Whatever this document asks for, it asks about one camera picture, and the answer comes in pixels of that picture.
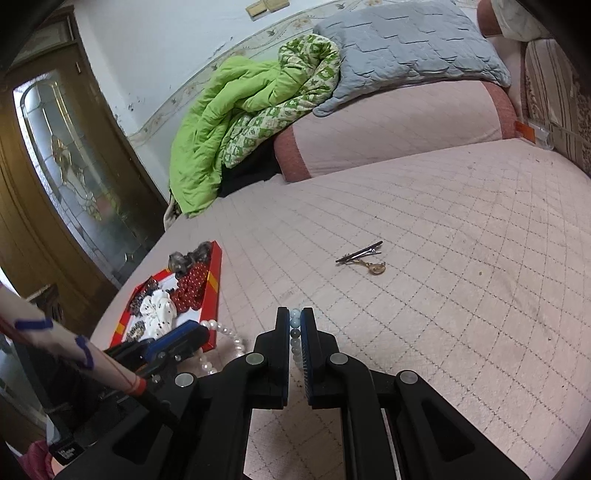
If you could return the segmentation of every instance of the wooden door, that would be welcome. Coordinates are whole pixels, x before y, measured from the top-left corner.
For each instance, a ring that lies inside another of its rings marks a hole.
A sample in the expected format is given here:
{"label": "wooden door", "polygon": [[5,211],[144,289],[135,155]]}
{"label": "wooden door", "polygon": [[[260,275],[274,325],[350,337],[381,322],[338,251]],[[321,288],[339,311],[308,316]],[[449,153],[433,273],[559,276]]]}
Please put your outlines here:
{"label": "wooden door", "polygon": [[101,100],[75,42],[0,85],[0,264],[23,296],[57,284],[65,325],[85,335],[164,212]]}

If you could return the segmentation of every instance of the metal screw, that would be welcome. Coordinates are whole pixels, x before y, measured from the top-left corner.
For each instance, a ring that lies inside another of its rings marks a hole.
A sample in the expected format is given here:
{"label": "metal screw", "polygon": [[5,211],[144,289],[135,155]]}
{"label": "metal screw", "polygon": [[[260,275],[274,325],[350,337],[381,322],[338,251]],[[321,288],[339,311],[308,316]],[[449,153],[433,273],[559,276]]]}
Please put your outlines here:
{"label": "metal screw", "polygon": [[187,372],[178,374],[174,378],[174,383],[176,383],[181,388],[188,387],[190,384],[193,383],[193,376],[191,374],[188,374]]}
{"label": "metal screw", "polygon": [[330,361],[333,362],[335,365],[344,365],[349,360],[349,357],[346,356],[344,353],[333,353],[330,356]]}
{"label": "metal screw", "polygon": [[249,353],[246,356],[246,363],[250,365],[259,365],[263,363],[265,357],[262,356],[260,353]]}
{"label": "metal screw", "polygon": [[405,370],[404,372],[400,373],[400,380],[407,385],[412,385],[417,383],[418,375],[412,370]]}

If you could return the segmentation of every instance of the brown floral fabric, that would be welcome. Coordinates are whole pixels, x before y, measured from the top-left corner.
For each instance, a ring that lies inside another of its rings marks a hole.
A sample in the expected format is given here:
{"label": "brown floral fabric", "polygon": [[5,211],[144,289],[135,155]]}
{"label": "brown floral fabric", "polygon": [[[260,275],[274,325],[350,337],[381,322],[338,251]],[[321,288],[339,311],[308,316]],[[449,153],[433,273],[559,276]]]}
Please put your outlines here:
{"label": "brown floral fabric", "polygon": [[556,40],[528,43],[525,86],[530,118],[551,131],[556,151],[591,176],[591,96]]}

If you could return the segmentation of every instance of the green patterned quilt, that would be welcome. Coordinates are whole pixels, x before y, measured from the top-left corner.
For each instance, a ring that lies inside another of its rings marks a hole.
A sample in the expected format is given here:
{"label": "green patterned quilt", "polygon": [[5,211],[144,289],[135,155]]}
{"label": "green patterned quilt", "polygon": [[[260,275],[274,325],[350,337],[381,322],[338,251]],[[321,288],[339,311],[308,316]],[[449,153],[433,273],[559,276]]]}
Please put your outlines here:
{"label": "green patterned quilt", "polygon": [[302,35],[278,57],[228,58],[189,109],[170,155],[170,189],[183,213],[197,214],[215,200],[222,163],[236,166],[335,89],[340,56],[329,39]]}

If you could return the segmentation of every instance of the pearl necklace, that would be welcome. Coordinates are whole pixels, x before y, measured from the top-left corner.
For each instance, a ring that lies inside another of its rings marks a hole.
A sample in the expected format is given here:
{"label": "pearl necklace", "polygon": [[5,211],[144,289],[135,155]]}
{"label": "pearl necklace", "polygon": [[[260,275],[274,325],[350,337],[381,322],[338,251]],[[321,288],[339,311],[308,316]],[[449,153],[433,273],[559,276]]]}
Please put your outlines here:
{"label": "pearl necklace", "polygon": [[291,309],[290,311],[290,345],[291,353],[294,354],[294,362],[297,368],[304,369],[304,358],[301,351],[301,311],[300,309]]}
{"label": "pearl necklace", "polygon": [[[242,340],[236,334],[236,332],[234,332],[234,330],[224,327],[222,324],[218,323],[215,320],[201,320],[201,322],[199,323],[210,330],[215,330],[223,335],[228,335],[232,340],[232,343],[234,344],[234,349],[236,350],[236,357],[242,356],[246,353],[244,343],[242,343]],[[205,358],[203,350],[197,350],[195,352],[195,356],[197,357],[201,365],[201,370],[203,370],[207,375],[213,375],[217,373],[217,369],[211,364],[211,362],[207,361],[207,358]]]}

